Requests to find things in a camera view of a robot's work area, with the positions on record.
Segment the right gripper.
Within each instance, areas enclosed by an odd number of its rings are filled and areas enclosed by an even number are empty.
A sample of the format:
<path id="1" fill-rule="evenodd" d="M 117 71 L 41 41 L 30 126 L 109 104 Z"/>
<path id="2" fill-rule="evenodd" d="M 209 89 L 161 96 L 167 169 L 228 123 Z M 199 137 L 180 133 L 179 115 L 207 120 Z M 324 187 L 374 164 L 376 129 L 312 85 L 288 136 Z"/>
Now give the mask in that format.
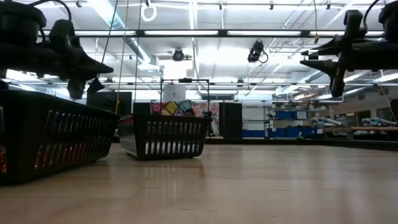
<path id="1" fill-rule="evenodd" d="M 346 11 L 343 24 L 345 33 L 310 50 L 303 56 L 337 55 L 338 60 L 301 60 L 300 64 L 319 70 L 331 77 L 330 90 L 333 97 L 343 95 L 344 75 L 354 70 L 398 69 L 398 9 L 383 9 L 379 22 L 383 26 L 384 40 L 371 41 L 359 36 L 363 14 L 358 10 Z"/>

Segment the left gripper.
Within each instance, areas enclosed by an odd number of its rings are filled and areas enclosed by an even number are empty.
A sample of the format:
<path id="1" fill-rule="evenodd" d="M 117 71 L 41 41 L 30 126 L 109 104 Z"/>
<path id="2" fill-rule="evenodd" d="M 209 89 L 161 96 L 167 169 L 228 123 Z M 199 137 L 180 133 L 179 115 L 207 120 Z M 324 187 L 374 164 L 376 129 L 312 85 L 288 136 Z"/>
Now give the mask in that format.
<path id="1" fill-rule="evenodd" d="M 0 19 L 0 68 L 68 80 L 67 89 L 73 99 L 82 98 L 86 77 L 114 72 L 112 67 L 86 54 L 72 21 L 57 20 L 48 39 L 37 43 L 40 31 L 40 24 L 33 19 Z M 94 94 L 103 89 L 95 78 L 86 92 Z"/>

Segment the black slotted plastic basket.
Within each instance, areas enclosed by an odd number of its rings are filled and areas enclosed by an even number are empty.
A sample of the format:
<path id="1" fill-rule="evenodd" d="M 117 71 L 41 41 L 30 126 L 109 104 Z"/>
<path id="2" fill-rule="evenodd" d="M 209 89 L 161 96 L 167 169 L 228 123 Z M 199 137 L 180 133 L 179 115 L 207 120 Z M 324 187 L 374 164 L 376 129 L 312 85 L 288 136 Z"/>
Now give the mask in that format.
<path id="1" fill-rule="evenodd" d="M 202 154 L 210 118 L 130 114 L 118 122 L 121 148 L 138 160 L 193 158 Z"/>
<path id="2" fill-rule="evenodd" d="M 0 91 L 0 185 L 109 154 L 119 115 L 34 91 Z"/>

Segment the black monitor screen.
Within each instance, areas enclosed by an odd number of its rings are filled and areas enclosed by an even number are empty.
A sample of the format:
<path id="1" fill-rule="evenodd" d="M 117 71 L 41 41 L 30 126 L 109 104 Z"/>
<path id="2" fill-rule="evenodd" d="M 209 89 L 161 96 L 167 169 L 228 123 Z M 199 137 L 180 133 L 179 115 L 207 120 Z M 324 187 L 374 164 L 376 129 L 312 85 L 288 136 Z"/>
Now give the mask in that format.
<path id="1" fill-rule="evenodd" d="M 92 93 L 87 95 L 86 104 L 124 116 L 132 111 L 132 93 L 112 91 Z"/>

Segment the black upright panel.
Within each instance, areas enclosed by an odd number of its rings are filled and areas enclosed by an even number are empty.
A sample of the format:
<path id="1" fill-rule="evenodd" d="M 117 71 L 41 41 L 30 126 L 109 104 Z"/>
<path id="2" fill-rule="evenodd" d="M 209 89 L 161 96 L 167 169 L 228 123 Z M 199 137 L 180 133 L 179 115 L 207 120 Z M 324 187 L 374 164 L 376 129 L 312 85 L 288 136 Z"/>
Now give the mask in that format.
<path id="1" fill-rule="evenodd" d="M 138 102 L 132 104 L 133 114 L 150 114 L 151 103 L 150 102 Z"/>
<path id="2" fill-rule="evenodd" d="M 225 139 L 241 139 L 243 114 L 241 103 L 219 103 L 219 131 Z"/>

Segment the white cylinder tank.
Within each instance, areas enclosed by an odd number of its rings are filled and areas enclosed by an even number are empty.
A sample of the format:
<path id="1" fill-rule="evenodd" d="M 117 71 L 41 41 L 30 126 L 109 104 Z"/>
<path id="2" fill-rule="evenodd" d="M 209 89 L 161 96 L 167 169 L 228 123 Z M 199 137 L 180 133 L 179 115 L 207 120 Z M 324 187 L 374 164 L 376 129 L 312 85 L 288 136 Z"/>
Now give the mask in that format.
<path id="1" fill-rule="evenodd" d="M 183 101 L 186 97 L 186 86 L 169 84 L 162 89 L 163 101 Z"/>

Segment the colourful items in basket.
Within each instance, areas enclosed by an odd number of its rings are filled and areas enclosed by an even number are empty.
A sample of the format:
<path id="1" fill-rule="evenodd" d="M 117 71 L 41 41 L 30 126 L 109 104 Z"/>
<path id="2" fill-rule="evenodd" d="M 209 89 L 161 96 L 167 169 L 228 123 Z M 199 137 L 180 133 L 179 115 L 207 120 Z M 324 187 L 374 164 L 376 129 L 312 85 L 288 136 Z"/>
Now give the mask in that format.
<path id="1" fill-rule="evenodd" d="M 220 133 L 220 104 L 207 101 L 163 101 L 152 102 L 150 112 L 167 116 L 184 116 L 187 111 L 193 112 L 196 117 L 204 117 L 208 111 L 211 113 L 211 130 L 214 136 Z"/>

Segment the shelf with blue bins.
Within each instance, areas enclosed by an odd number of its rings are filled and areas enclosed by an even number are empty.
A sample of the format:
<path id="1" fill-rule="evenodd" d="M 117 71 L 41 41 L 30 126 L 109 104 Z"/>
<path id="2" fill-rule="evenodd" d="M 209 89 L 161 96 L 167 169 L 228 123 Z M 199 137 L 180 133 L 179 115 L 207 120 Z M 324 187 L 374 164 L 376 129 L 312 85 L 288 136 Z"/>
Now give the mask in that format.
<path id="1" fill-rule="evenodd" d="M 243 105 L 243 138 L 298 138 L 312 131 L 314 110 L 287 105 Z"/>

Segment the black metal rack frame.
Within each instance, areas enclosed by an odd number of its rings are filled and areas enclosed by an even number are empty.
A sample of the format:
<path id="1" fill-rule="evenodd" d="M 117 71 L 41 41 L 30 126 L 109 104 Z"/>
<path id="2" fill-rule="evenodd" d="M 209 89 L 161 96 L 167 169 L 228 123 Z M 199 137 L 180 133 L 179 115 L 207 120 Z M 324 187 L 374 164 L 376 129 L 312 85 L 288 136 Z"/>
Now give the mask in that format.
<path id="1" fill-rule="evenodd" d="M 210 81 L 209 79 L 194 79 L 194 78 L 179 78 L 179 79 L 161 79 L 160 80 L 160 101 L 162 100 L 162 89 L 164 86 L 169 84 L 185 85 L 186 86 L 186 100 L 188 99 L 187 91 L 190 87 L 196 87 L 198 91 L 199 87 L 206 87 L 207 93 L 210 93 Z"/>

